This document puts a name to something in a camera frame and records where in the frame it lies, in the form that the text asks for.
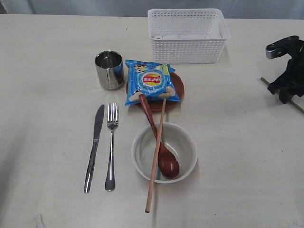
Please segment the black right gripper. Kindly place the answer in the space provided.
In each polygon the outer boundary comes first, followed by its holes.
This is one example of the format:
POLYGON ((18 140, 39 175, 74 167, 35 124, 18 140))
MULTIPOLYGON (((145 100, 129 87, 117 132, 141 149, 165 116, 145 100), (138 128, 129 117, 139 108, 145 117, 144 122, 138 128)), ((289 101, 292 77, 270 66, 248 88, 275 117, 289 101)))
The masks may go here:
POLYGON ((295 95, 304 95, 304 42, 300 51, 288 60, 286 70, 269 84, 268 90, 271 94, 278 92, 283 104, 290 102, 295 95))

